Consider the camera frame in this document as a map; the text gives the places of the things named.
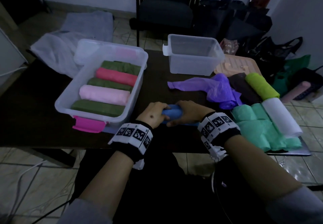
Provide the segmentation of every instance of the gray sleeve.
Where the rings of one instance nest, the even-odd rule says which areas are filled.
[[[323,223],[323,202],[305,186],[270,202],[266,211],[279,224]]]
[[[57,224],[112,224],[112,220],[100,212],[94,204],[83,199],[75,199]]]

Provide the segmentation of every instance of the left hand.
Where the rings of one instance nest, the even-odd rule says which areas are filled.
[[[171,109],[166,103],[150,103],[137,120],[149,124],[153,129],[157,128],[164,120],[170,120],[166,115],[162,115],[164,109]]]

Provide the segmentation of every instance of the rolled red towel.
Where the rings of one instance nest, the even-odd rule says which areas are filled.
[[[138,76],[100,67],[96,71],[95,77],[134,87]]]

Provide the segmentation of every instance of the dark table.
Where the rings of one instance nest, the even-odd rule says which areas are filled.
[[[183,81],[196,75],[172,74],[168,57],[161,51],[146,50],[149,58],[143,84],[133,110],[135,119],[150,102],[175,104],[192,100],[218,109],[206,100],[203,91],[170,90],[167,81]],[[87,133],[72,129],[75,119],[56,111],[54,103],[71,78],[59,74],[40,60],[34,61],[14,84],[0,97],[0,146],[17,147],[61,165],[71,166],[75,158],[60,148],[109,148],[109,133]],[[208,153],[196,128],[160,125],[154,132],[151,147],[172,152]]]

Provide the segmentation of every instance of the peach plastic tray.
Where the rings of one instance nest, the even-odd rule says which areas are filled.
[[[214,73],[223,73],[227,77],[230,77],[237,73],[245,74],[256,72],[261,75],[259,67],[255,60],[248,57],[232,56],[225,54],[223,63],[217,65]]]

